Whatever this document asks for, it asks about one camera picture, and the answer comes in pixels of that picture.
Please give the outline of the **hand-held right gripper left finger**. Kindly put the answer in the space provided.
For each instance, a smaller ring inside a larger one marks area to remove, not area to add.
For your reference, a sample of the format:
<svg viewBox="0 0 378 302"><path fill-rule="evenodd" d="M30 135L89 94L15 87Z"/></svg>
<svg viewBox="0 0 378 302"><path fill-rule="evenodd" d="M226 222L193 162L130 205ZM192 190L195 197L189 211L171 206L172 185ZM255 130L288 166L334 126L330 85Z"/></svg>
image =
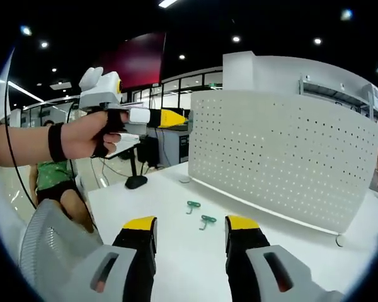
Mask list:
<svg viewBox="0 0 378 302"><path fill-rule="evenodd" d="M150 301L156 274L157 218L128 221L112 245L91 252L61 287L62 301Z"/></svg>

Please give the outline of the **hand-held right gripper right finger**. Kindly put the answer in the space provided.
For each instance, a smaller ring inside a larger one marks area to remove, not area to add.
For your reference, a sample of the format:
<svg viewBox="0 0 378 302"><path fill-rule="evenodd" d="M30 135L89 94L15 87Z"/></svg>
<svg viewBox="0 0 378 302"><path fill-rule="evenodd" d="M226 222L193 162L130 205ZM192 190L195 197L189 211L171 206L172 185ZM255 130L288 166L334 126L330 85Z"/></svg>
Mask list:
<svg viewBox="0 0 378 302"><path fill-rule="evenodd" d="M233 301L342 301L312 280L311 270L279 245L271 245L259 224L225 218L226 274Z"/></svg>

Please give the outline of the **person's left hand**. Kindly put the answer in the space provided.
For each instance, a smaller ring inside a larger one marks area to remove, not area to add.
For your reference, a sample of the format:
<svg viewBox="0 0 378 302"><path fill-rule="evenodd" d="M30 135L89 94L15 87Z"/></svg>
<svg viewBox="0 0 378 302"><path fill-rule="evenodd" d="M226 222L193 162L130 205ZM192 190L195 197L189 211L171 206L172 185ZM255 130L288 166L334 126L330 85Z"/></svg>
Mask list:
<svg viewBox="0 0 378 302"><path fill-rule="evenodd" d="M121 136L117 131L106 132L101 139L95 136L106 126L108 112L99 111L62 125L61 145L66 159L82 159L94 154L96 143L101 142L107 154L114 153Z"/></svg>

